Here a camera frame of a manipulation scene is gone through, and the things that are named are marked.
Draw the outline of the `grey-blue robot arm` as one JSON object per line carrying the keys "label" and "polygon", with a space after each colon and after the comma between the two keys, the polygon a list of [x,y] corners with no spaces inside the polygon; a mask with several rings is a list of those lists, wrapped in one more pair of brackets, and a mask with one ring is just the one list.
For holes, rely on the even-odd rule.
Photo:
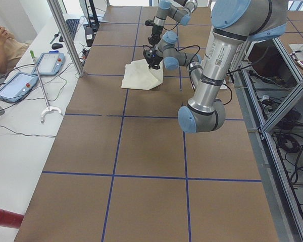
{"label": "grey-blue robot arm", "polygon": [[196,10],[198,3],[195,0],[175,1],[182,6],[181,9],[172,5],[170,1],[159,1],[156,15],[152,20],[146,20],[145,25],[152,26],[151,36],[148,42],[155,46],[161,40],[161,34],[164,29],[166,18],[169,17],[177,23],[186,26],[191,19],[191,14]]}
{"label": "grey-blue robot arm", "polygon": [[149,68],[164,66],[174,70],[186,67],[195,93],[178,110],[178,121],[186,133],[210,132],[225,121],[225,108],[217,94],[224,82],[238,46],[246,41],[269,40],[286,30],[287,1],[217,1],[211,13],[214,39],[209,53],[200,58],[175,48],[178,36],[164,31],[167,18],[187,25],[197,1],[160,1],[155,17],[146,21],[152,26],[150,49],[143,52]]}

